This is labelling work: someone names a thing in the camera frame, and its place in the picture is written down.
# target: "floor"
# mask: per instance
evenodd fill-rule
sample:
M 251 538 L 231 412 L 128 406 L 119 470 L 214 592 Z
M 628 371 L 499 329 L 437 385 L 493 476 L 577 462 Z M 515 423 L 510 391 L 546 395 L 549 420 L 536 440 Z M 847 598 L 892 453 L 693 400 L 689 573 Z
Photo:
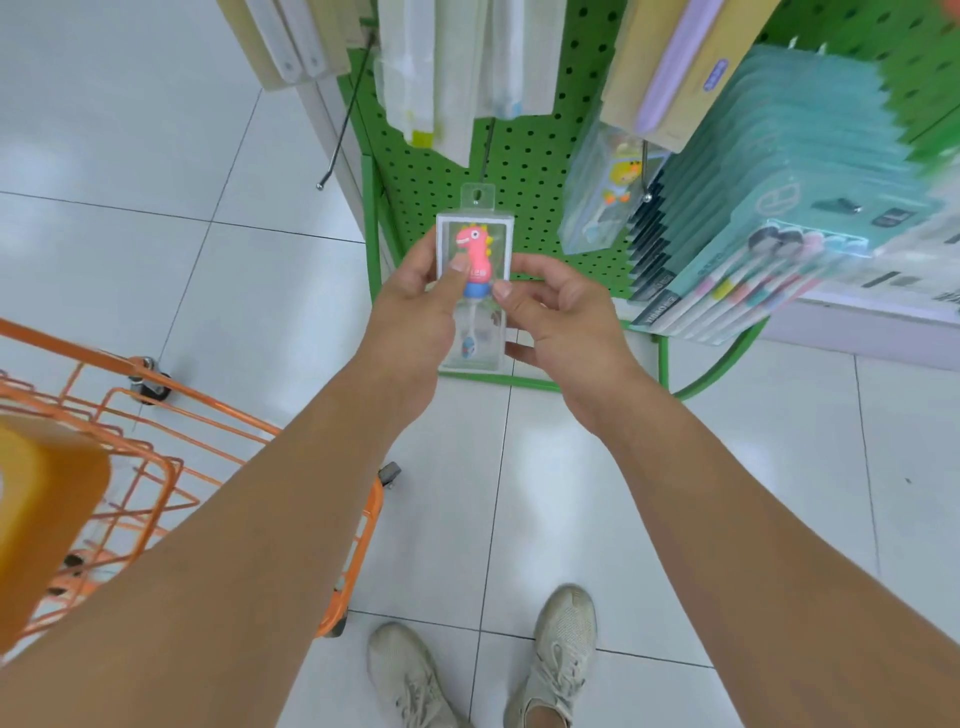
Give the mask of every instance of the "floor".
M 57 0 L 0 26 L 0 315 L 159 356 L 283 425 L 362 335 L 360 231 L 339 190 L 313 187 L 326 159 L 296 94 L 259 92 L 213 3 L 135 7 L 147 22 L 120 0 L 82 15 Z M 718 354 L 678 345 L 674 386 Z M 0 362 L 46 386 L 65 371 L 9 342 Z M 689 406 L 798 516 L 960 640 L 960 374 L 759 342 Z M 738 724 L 613 461 L 559 396 L 445 379 L 390 457 L 403 474 L 347 630 L 313 643 L 281 726 L 387 725 L 364 656 L 385 619 L 422 634 L 477 728 L 500 725 L 537 612 L 568 581 L 600 619 L 578 722 Z

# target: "shoelace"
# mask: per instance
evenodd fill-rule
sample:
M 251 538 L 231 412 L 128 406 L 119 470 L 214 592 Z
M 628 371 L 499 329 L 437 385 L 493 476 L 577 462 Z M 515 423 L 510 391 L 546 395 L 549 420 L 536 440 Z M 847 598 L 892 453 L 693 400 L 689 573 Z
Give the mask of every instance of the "shoelace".
M 396 699 L 403 725 L 405 728 L 425 728 L 442 707 L 440 688 L 433 675 L 426 683 L 415 683 L 408 678 L 404 684 L 406 692 Z
M 587 682 L 580 667 L 579 660 L 565 660 L 564 651 L 558 645 L 552 646 L 553 659 L 557 663 L 556 670 L 549 666 L 540 655 L 537 656 L 537 672 L 550 689 L 557 695 L 569 713 L 573 712 L 573 698 Z

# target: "sneaker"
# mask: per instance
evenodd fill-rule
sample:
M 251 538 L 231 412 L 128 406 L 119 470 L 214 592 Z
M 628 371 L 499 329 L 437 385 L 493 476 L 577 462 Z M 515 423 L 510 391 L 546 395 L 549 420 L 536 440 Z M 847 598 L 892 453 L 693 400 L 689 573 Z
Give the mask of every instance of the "sneaker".
M 403 728 L 469 728 L 444 697 L 437 666 L 409 627 L 383 624 L 367 644 L 367 672 L 384 715 Z
M 567 726 L 573 722 L 573 703 L 596 648 L 596 613 L 589 594 L 571 584 L 560 587 L 543 606 L 534 639 L 534 663 L 507 704 L 504 728 L 524 728 L 527 712 L 538 706 L 555 710 Z

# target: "person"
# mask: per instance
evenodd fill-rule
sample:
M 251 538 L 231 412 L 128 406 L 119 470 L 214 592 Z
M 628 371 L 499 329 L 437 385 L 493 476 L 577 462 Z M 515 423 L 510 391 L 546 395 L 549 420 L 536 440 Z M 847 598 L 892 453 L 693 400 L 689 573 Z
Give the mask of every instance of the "person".
M 425 291 L 434 249 L 431 231 L 384 284 L 356 355 L 270 445 L 0 670 L 0 724 L 276 723 L 370 484 L 453 343 L 467 266 L 455 259 Z M 960 725 L 960 646 L 801 523 L 643 372 L 599 283 L 541 255 L 516 254 L 514 270 L 538 280 L 499 281 L 494 295 L 534 346 L 508 354 L 550 374 L 610 450 L 744 725 Z M 595 640 L 587 594 L 560 588 L 506 728 L 568 726 Z M 397 722 L 464 724 L 405 627 L 372 635 L 369 668 Z

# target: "hand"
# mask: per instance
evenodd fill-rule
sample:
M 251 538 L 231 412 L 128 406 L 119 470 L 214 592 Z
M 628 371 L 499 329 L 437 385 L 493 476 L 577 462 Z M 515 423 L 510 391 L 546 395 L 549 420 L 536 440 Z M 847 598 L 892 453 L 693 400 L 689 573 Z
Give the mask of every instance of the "hand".
M 360 381 L 382 383 L 385 404 L 403 429 L 423 414 L 437 391 L 437 367 L 453 346 L 453 309 L 464 294 L 469 263 L 460 254 L 437 284 L 437 230 L 432 228 L 403 258 L 380 289 L 367 332 L 350 366 Z
M 511 267 L 542 280 L 493 285 L 510 326 L 534 337 L 533 347 L 508 343 L 507 354 L 547 372 L 573 416 L 598 434 L 605 409 L 617 402 L 623 387 L 650 378 L 627 346 L 610 292 L 546 255 L 514 253 Z

